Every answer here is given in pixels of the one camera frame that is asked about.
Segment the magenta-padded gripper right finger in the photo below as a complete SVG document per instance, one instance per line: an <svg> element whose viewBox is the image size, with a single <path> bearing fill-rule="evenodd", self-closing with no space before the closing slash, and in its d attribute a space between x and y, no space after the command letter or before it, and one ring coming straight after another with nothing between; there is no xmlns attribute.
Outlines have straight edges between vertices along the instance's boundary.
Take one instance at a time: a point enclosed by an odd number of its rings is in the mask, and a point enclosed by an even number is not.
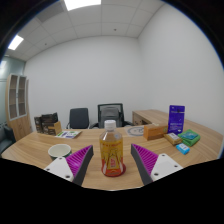
<svg viewBox="0 0 224 224"><path fill-rule="evenodd" d="M168 176L182 169L182 166L167 154L156 153L136 144L131 145L133 156L144 185Z"/></svg>

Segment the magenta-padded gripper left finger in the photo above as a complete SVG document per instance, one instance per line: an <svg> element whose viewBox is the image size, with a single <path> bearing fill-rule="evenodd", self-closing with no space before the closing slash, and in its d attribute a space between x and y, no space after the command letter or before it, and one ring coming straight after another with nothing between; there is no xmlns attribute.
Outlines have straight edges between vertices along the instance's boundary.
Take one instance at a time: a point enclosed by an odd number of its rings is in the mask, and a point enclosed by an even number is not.
<svg viewBox="0 0 224 224"><path fill-rule="evenodd" d="M89 145L68 157L56 158L45 171L81 186L92 156L93 146Z"/></svg>

